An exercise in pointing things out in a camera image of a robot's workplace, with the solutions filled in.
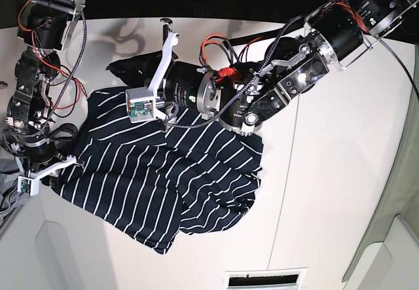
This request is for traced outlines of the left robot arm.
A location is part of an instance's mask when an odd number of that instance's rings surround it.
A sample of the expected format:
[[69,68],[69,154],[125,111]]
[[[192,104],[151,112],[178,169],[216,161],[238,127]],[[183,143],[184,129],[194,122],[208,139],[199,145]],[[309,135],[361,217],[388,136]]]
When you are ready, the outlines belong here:
[[158,120],[180,128],[179,108],[196,111],[203,125],[218,122],[241,136],[257,132],[291,100],[309,91],[330,67],[342,71],[383,43],[418,0],[329,0],[282,28],[241,40],[208,35],[198,65],[179,61],[179,35],[163,19],[162,50],[119,60],[108,70],[127,86],[133,123]]

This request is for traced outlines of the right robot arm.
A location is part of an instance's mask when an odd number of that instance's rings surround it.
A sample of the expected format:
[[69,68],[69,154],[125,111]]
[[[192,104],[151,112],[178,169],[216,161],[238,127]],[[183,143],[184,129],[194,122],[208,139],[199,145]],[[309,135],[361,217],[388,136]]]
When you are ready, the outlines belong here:
[[26,178],[46,169],[57,177],[57,164],[67,159],[66,147],[77,135],[70,123],[50,129],[64,95],[52,99],[48,94],[58,76],[65,87],[78,83],[74,69],[62,69],[58,53],[68,47],[78,21],[85,20],[85,1],[27,0],[18,13],[18,37],[27,48],[14,68],[16,90],[7,105],[3,145]]

